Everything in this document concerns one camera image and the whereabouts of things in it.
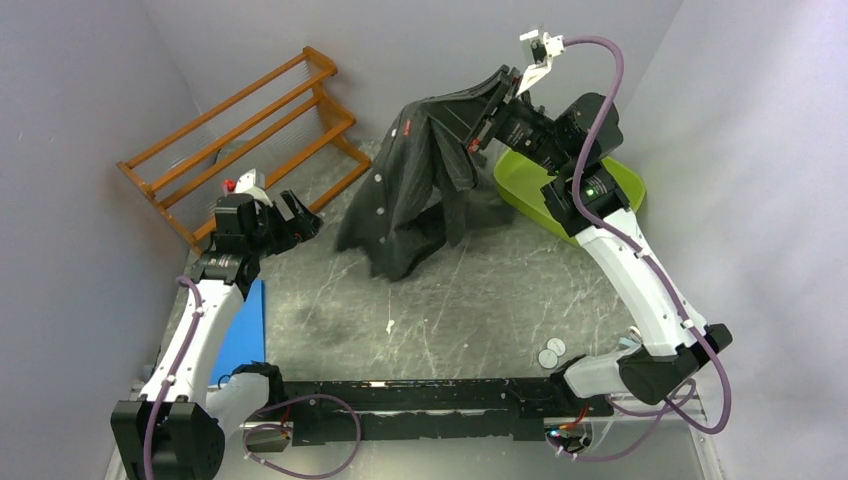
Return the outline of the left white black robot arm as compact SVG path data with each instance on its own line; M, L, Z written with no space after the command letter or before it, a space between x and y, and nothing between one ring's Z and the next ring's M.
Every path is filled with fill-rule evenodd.
M233 319L260 273L262 259L314 238L323 221L290 190L229 193L214 209L209 246L178 277L189 297L178 327L150 380L110 418L130 479L212 479L227 440L254 413L278 417L287 394L278 367L251 361L210 391L213 369Z

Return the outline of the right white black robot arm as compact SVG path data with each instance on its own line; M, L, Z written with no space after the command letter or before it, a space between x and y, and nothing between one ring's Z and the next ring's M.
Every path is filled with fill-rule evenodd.
M611 157L623 141L612 98L589 92L550 118L527 100L527 83L503 66L476 86L460 109L462 139L470 150L494 140L505 146L495 168L505 200L587 252L641 333L637 347L569 362L550 388L551 404L572 415L589 397L627 393L656 405L716 364L731 333L686 301L649 246L636 215L644 185Z

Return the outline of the black pinstriped shirt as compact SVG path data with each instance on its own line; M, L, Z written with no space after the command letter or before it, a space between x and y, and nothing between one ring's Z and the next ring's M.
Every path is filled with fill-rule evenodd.
M483 82L406 104L388 128L372 170L348 205L335 239L337 252L361 250L370 274L398 281L469 230L509 225L487 158L463 141L492 91L510 70Z

